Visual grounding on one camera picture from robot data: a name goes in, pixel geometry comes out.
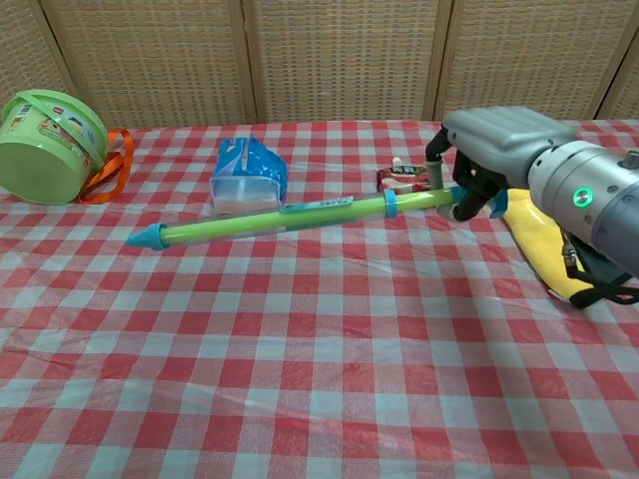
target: green bucket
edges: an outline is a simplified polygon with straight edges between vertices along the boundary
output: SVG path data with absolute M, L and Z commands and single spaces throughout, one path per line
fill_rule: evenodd
M 0 127 L 0 187 L 32 203 L 77 198 L 107 157 L 107 129 L 87 105 L 52 90 L 9 101 Z

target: gray robot arm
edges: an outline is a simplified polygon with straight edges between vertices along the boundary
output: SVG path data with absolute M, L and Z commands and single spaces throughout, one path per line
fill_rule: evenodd
M 466 195 L 452 219 L 472 219 L 503 189 L 527 189 L 565 232 L 639 277 L 639 153 L 578 141 L 565 124 L 523 107 L 459 110 L 441 126 L 426 164 L 456 147 L 453 179 Z

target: table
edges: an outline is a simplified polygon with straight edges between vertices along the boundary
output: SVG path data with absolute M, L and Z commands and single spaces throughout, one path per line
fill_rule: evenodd
M 570 124 L 639 146 L 638 121 Z M 221 138 L 281 154 L 300 202 L 373 193 L 375 171 L 420 163 L 436 129 L 136 130 L 108 205 L 3 194 L 0 476 L 636 477 L 638 309 L 552 298 L 501 220 L 124 245 L 211 213 Z

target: yellow cloth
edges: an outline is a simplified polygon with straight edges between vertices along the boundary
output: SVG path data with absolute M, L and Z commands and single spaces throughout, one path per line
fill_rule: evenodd
M 532 203 L 528 191 L 508 191 L 504 219 L 532 268 L 556 295 L 567 301 L 574 293 L 592 287 L 567 276 L 561 255 L 561 231 Z

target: woven wall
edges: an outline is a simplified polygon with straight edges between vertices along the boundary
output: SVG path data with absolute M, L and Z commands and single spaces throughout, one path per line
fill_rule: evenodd
M 629 35 L 629 22 L 636 22 L 637 5 L 456 1 L 435 117 L 459 108 L 523 104 L 558 119 L 593 118 L 634 33 Z
M 442 2 L 312 3 L 245 0 L 259 118 L 420 119 L 436 93 L 440 58 L 434 72 L 430 64 L 444 43 L 445 8 L 434 42 Z
M 36 1 L 0 3 L 0 111 L 21 90 L 74 94 L 69 74 Z
M 255 119 L 246 42 L 235 41 L 244 38 L 239 1 L 49 0 L 45 5 L 83 99 L 107 125 Z
M 639 31 L 619 68 L 597 118 L 639 119 Z

